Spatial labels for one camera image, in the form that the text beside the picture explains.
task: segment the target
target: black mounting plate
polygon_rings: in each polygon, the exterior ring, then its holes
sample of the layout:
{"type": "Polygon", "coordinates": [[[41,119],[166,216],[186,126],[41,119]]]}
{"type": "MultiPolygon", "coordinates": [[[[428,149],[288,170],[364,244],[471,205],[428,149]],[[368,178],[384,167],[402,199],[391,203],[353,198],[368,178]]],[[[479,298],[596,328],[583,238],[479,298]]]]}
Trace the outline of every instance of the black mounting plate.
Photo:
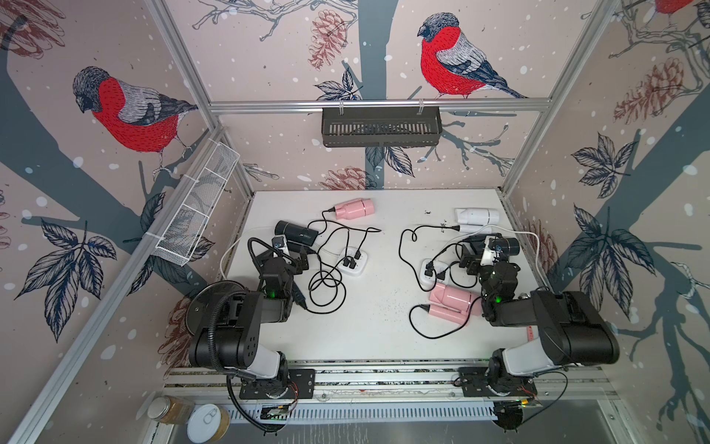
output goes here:
{"type": "MultiPolygon", "coordinates": [[[[288,381],[293,382],[298,387],[299,399],[313,399],[313,387],[315,385],[315,370],[314,369],[289,369],[288,381]]],[[[279,399],[294,399],[293,390],[289,387],[279,399]]],[[[265,391],[261,387],[255,387],[253,384],[241,386],[239,391],[240,399],[270,399],[266,396],[265,391]]]]}
{"type": "MultiPolygon", "coordinates": [[[[464,398],[480,398],[482,396],[500,396],[488,387],[488,378],[486,371],[488,367],[461,367],[461,388],[464,390],[464,398]]],[[[528,378],[518,378],[513,376],[502,377],[498,380],[499,384],[514,387],[506,396],[519,396],[521,398],[530,398],[529,393],[525,393],[521,389],[523,387],[530,393],[537,394],[534,382],[528,382],[528,378]]]]}

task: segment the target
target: red bird illustration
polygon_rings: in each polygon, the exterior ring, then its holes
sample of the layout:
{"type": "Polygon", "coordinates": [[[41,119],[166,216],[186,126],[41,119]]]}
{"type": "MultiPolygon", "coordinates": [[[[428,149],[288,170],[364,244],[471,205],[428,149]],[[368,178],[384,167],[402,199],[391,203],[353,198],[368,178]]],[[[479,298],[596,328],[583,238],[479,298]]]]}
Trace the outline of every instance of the red bird illustration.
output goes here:
{"type": "Polygon", "coordinates": [[[469,42],[452,13],[439,12],[424,21],[417,36],[422,41],[422,74],[444,94],[468,97],[473,91],[500,90],[513,97],[525,96],[508,87],[486,60],[486,55],[469,42]]]}
{"type": "Polygon", "coordinates": [[[185,150],[188,146],[178,137],[182,118],[197,105],[171,99],[153,88],[134,87],[101,68],[89,66],[74,77],[74,96],[82,112],[91,109],[109,133],[126,148],[141,153],[159,153],[163,167],[163,149],[177,139],[185,150]]]}

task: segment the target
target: white table surface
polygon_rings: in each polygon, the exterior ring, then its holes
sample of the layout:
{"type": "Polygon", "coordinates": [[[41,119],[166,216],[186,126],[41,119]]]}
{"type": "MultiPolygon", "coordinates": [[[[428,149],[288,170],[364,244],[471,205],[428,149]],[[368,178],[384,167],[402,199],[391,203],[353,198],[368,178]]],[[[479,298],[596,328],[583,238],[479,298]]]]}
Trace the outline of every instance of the white table surface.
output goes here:
{"type": "MultiPolygon", "coordinates": [[[[320,212],[335,204],[357,197],[369,197],[375,214],[355,220],[342,220],[351,227],[377,227],[381,233],[370,233],[362,249],[369,255],[361,276],[344,275],[347,299],[335,313],[314,315],[293,305],[285,323],[261,325],[259,343],[272,350],[284,352],[288,359],[465,359],[488,358],[498,348],[514,347],[527,341],[523,327],[491,327],[481,317],[472,316],[466,327],[439,340],[420,337],[409,325],[409,309],[427,303],[428,294],[415,282],[412,270],[397,255],[400,233],[405,228],[420,224],[456,224],[454,208],[496,208],[501,214],[500,226],[510,228],[503,206],[495,190],[375,190],[375,191],[263,191],[256,193],[243,230],[243,240],[236,248],[229,265],[227,278],[256,288],[258,273],[249,258],[246,240],[258,237],[271,243],[273,228],[279,220],[305,226],[320,218],[320,212]]],[[[333,213],[327,213],[334,219],[333,213]]],[[[326,234],[318,237],[321,244],[335,228],[329,225],[326,234]]],[[[322,223],[312,228],[322,229],[322,223]]],[[[345,247],[346,230],[337,232],[325,249],[339,253],[345,247]]],[[[363,233],[352,232],[351,244],[357,245],[363,233]]],[[[412,243],[405,235],[402,255],[419,270],[426,258],[433,257],[449,241],[461,233],[454,230],[422,228],[419,239],[412,243]]],[[[263,247],[254,244],[259,254],[263,247]]],[[[335,264],[336,259],[321,253],[324,261],[335,264]]],[[[454,249],[441,256],[450,263],[456,260],[454,249]]],[[[530,265],[521,253],[511,260],[520,266],[516,294],[537,287],[530,265]]],[[[315,255],[309,255],[310,270],[296,276],[295,282],[303,291],[308,307],[319,310],[308,298],[308,281],[317,270],[315,255]]],[[[473,283],[472,276],[454,265],[454,278],[462,285],[473,283]]],[[[332,289],[321,286],[314,291],[314,299],[323,303],[332,297],[332,289]]],[[[424,310],[413,313],[417,328],[429,336],[440,335],[457,325],[434,318],[424,310]]]]}

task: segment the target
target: jar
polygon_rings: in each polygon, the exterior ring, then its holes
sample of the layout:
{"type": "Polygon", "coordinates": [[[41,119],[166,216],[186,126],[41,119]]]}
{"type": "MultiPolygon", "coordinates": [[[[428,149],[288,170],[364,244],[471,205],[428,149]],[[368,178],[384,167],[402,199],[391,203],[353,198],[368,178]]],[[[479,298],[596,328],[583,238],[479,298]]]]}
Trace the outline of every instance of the jar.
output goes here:
{"type": "Polygon", "coordinates": [[[148,407],[148,417],[165,424],[184,424],[190,419],[195,403],[176,396],[160,396],[148,407]]]}
{"type": "Polygon", "coordinates": [[[205,404],[195,409],[187,423],[187,437],[195,444],[222,439],[229,427],[229,412],[224,407],[205,404]]]}

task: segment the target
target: metal can lid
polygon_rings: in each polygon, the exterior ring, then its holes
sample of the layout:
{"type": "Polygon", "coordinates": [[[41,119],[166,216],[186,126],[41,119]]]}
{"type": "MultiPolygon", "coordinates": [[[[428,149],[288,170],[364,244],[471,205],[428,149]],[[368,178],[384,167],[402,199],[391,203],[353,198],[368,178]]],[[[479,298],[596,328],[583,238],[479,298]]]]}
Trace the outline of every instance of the metal can lid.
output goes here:
{"type": "Polygon", "coordinates": [[[148,407],[148,417],[150,419],[160,419],[165,416],[169,409],[170,399],[164,396],[155,398],[148,407]]]}
{"type": "Polygon", "coordinates": [[[219,429],[222,412],[214,404],[200,406],[187,422],[187,437],[195,444],[206,443],[219,429]]]}

